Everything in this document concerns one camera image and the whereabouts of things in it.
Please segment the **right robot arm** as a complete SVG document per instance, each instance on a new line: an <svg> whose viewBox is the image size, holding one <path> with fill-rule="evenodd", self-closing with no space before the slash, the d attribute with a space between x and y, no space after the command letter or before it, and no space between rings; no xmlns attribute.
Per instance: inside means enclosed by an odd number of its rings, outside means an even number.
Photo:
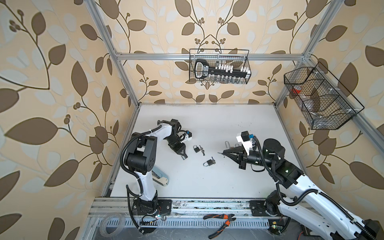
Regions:
<svg viewBox="0 0 384 240"><path fill-rule="evenodd" d="M221 154L245 169L262 166L276 190L266 198L270 216L282 214L306 226L325 240L377 240L381 225L363 220L323 192L296 165L287 161L285 148L275 139L263 144L253 135L238 136L241 146Z"/></svg>

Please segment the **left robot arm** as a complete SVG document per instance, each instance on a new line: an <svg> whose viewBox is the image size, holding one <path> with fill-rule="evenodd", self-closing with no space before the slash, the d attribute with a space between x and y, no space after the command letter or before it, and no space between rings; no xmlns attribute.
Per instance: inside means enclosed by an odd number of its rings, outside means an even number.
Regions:
<svg viewBox="0 0 384 240"><path fill-rule="evenodd" d="M134 176L139 193L135 194L126 185L130 218L139 233L145 235L149 230L144 226L171 213L171 200L159 200L154 186L152 170L155 166L158 141L166 140L168 146L182 159L186 159L185 142L192 139L192 133L183 130L178 120L158 121L157 127L143 133L133 133L120 154L121 169Z"/></svg>

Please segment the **black padlock with keys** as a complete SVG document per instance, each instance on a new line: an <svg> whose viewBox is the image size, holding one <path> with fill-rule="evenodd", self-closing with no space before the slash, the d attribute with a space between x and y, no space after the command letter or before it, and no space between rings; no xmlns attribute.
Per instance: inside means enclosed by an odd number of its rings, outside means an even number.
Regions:
<svg viewBox="0 0 384 240"><path fill-rule="evenodd" d="M202 146L200 146L200 145L199 145L199 146L194 145L193 148L194 148L194 151L195 151L196 153L201 152L201 153L203 154L203 156L205 156L205 150L202 148Z"/></svg>

